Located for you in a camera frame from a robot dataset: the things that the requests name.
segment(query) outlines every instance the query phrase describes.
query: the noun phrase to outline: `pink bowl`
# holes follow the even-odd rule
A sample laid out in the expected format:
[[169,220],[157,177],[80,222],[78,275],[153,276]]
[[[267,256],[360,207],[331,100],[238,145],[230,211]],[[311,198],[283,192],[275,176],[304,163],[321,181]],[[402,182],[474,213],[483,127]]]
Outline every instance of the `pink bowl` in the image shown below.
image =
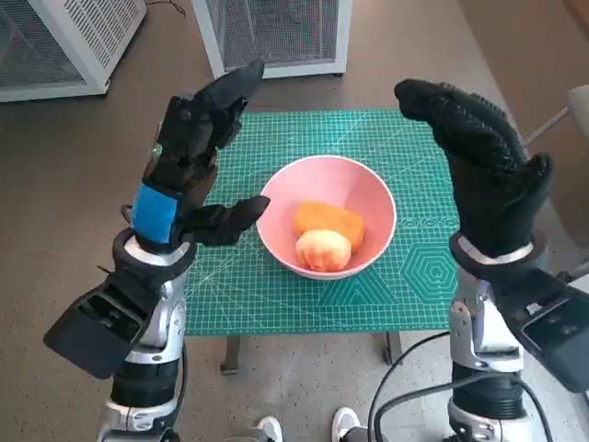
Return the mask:
[[[348,158],[299,159],[276,172],[261,194],[271,199],[257,223],[262,242],[274,258],[306,278],[331,280],[359,273],[382,255],[395,233],[397,208],[387,185],[371,169]],[[299,264],[293,216],[303,201],[344,207],[364,218],[364,243],[341,272],[313,272]]]

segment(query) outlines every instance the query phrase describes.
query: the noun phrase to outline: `bowl rim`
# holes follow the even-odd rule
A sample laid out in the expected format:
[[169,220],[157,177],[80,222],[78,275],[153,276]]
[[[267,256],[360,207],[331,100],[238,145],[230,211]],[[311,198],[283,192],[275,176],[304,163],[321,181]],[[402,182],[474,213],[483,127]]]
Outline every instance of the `bowl rim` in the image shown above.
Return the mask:
[[385,183],[385,181],[382,178],[380,178],[380,176],[376,172],[374,172],[372,169],[370,169],[366,165],[362,164],[360,161],[356,161],[355,159],[351,159],[351,158],[347,158],[347,157],[342,157],[340,155],[312,155],[312,156],[309,156],[309,157],[299,158],[299,159],[293,161],[292,163],[289,163],[286,166],[283,166],[276,173],[274,173],[271,176],[271,178],[266,182],[266,184],[264,185],[264,187],[262,188],[262,190],[260,192],[260,195],[264,195],[264,192],[266,191],[266,189],[268,188],[268,186],[270,186],[270,184],[274,180],[277,180],[278,178],[280,178],[280,176],[286,170],[288,170],[289,168],[291,168],[295,164],[302,163],[302,162],[305,162],[305,161],[311,161],[311,160],[314,160],[314,159],[321,159],[321,158],[342,159],[344,161],[348,161],[348,162],[354,163],[356,166],[359,166],[362,169],[368,171],[370,174],[372,174],[382,184],[382,186],[385,188],[385,191],[387,192],[387,195],[388,195],[388,199],[390,200],[390,202],[391,202],[391,204],[393,206],[393,226],[392,226],[392,228],[390,230],[390,235],[388,236],[387,240],[385,241],[385,245],[382,247],[382,249],[372,259],[368,260],[367,262],[364,262],[361,265],[358,265],[356,267],[353,267],[351,269],[344,269],[344,270],[340,270],[339,272],[315,272],[313,270],[308,270],[308,269],[305,269],[304,267],[299,267],[297,265],[293,265],[293,264],[291,264],[289,262],[285,262],[282,259],[280,259],[274,253],[272,253],[271,250],[270,250],[270,248],[268,247],[268,244],[266,243],[266,240],[264,239],[264,235],[260,231],[260,221],[259,220],[256,222],[256,229],[258,230],[258,235],[260,236],[261,242],[264,244],[264,247],[266,248],[266,250],[270,253],[270,255],[272,255],[274,257],[274,259],[276,259],[284,267],[287,267],[288,269],[290,269],[290,270],[292,270],[292,271],[294,271],[296,273],[299,273],[299,274],[306,273],[306,274],[312,275],[312,276],[329,277],[329,279],[335,280],[335,279],[341,279],[342,277],[351,276],[353,274],[356,274],[356,273],[361,272],[366,267],[368,267],[369,265],[371,265],[374,261],[376,261],[378,258],[380,258],[381,255],[385,252],[385,250],[388,249],[388,246],[390,245],[390,242],[392,241],[393,236],[395,235],[395,231],[397,230],[397,205],[395,204],[395,199],[393,198],[393,194],[391,193],[391,191],[388,188],[387,184]]

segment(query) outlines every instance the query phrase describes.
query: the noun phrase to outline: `black cable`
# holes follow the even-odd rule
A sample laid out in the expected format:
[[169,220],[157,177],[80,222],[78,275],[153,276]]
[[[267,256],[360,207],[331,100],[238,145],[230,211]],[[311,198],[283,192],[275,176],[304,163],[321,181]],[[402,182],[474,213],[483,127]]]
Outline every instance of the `black cable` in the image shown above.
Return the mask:
[[178,401],[176,402],[176,410],[171,418],[170,427],[173,427],[178,420],[180,408],[184,402],[184,396],[186,396],[186,386],[188,384],[188,350],[186,344],[182,345],[182,381],[180,382],[180,393],[178,394]]
[[173,0],[156,0],[155,2],[147,2],[145,4],[148,6],[165,4],[172,5],[182,16],[186,17],[186,11],[184,10],[184,8],[179,4],[175,3]]
[[121,216],[125,221],[127,221],[127,224],[131,224],[131,211],[132,210],[133,210],[133,206],[130,204],[123,204],[121,206]]
[[425,343],[428,343],[429,341],[433,341],[435,339],[438,338],[443,338],[444,336],[449,335],[450,332],[449,331],[444,331],[442,333],[437,333],[434,334],[432,336],[429,336],[425,339],[420,340],[419,342],[415,343],[414,345],[412,345],[411,347],[409,347],[391,366],[391,368],[388,370],[388,372],[384,375],[383,380],[380,381],[380,385],[378,386],[378,388],[376,389],[376,393],[374,398],[372,399],[372,403],[370,404],[370,412],[368,412],[368,442],[372,442],[372,419],[375,415],[375,407],[376,407],[376,401],[378,401],[378,397],[380,396],[380,393],[382,392],[382,389],[385,387],[385,384],[387,383],[388,378],[390,377],[390,375],[393,374],[393,371],[395,370],[395,368],[397,368],[401,362],[403,362],[403,359],[405,359],[413,350],[415,350],[418,347],[421,347],[422,345],[424,345]]
[[544,434],[546,435],[546,440],[548,442],[554,442],[552,438],[552,432],[550,431],[549,421],[544,413],[544,409],[540,404],[539,399],[536,396],[536,393],[531,389],[529,385],[527,385],[522,379],[518,376],[514,375],[513,373],[501,373],[501,372],[480,372],[470,378],[465,378],[461,380],[457,380],[454,382],[448,382],[445,384],[436,385],[434,387],[428,387],[427,389],[422,390],[415,390],[411,393],[402,394],[397,398],[386,402],[383,404],[378,411],[376,412],[375,416],[375,436],[376,442],[384,442],[380,421],[382,420],[383,414],[391,410],[392,408],[400,405],[403,402],[411,401],[413,399],[419,399],[423,396],[429,396],[430,394],[440,393],[442,391],[453,390],[453,389],[460,389],[462,387],[466,387],[474,382],[478,382],[483,379],[489,378],[509,378],[514,382],[519,383],[525,392],[529,395],[530,399],[534,403],[534,406],[537,409],[537,413],[540,416],[540,421],[542,422],[542,426],[544,427]]

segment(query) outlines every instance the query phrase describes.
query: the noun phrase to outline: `blue band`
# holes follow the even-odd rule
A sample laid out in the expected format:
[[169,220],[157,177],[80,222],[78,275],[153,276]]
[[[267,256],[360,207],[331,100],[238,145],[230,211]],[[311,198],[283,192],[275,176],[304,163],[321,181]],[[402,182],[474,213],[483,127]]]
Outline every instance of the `blue band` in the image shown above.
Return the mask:
[[177,200],[141,184],[133,205],[131,227],[144,238],[166,244],[177,209]]

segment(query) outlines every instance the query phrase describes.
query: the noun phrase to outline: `shoe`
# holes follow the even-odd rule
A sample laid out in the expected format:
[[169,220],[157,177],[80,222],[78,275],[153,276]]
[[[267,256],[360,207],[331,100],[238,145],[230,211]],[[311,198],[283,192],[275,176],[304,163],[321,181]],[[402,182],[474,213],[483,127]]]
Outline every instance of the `shoe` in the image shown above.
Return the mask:
[[340,408],[333,416],[333,424],[331,424],[331,442],[340,442],[355,426],[360,425],[358,414],[348,407]]
[[266,436],[274,442],[283,442],[283,429],[280,422],[273,416],[264,417],[259,423],[258,428],[266,433]]

